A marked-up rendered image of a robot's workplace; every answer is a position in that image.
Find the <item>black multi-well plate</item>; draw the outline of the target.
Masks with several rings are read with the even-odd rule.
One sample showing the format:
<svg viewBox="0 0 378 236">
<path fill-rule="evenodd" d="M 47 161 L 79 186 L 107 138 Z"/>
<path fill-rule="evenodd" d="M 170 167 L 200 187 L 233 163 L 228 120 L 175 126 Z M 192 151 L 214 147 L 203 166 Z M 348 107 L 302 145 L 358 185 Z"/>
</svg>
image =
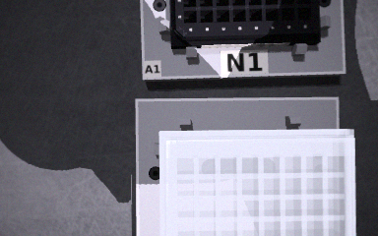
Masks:
<svg viewBox="0 0 378 236">
<path fill-rule="evenodd" d="M 319 0 L 169 0 L 169 9 L 171 49 L 321 42 Z"/>
</svg>

